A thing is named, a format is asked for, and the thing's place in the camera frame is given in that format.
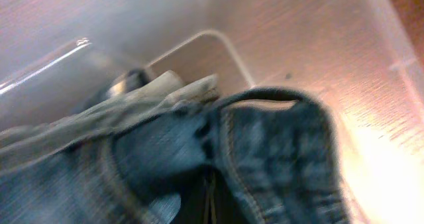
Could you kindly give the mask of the light blue jeans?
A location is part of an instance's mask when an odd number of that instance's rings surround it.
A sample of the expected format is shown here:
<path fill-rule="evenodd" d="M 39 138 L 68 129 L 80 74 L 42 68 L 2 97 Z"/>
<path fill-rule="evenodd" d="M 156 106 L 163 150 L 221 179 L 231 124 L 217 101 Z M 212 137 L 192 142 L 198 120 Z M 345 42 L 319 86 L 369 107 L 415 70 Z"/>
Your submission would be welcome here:
<path fill-rule="evenodd" d="M 213 74 L 186 85 L 168 70 L 139 89 L 76 115 L 53 123 L 7 129 L 1 132 L 1 174 L 32 166 L 81 141 L 125 131 L 184 101 L 216 99 L 217 82 Z"/>

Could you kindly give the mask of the dark blue jeans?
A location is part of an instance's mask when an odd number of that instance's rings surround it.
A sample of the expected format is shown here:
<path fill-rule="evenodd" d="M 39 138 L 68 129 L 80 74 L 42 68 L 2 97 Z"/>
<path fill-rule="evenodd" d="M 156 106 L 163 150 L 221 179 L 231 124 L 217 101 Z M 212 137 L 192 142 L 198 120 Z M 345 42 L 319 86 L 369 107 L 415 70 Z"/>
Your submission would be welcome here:
<path fill-rule="evenodd" d="M 303 92 L 184 101 L 1 174 L 1 222 L 348 223 L 336 145 Z"/>

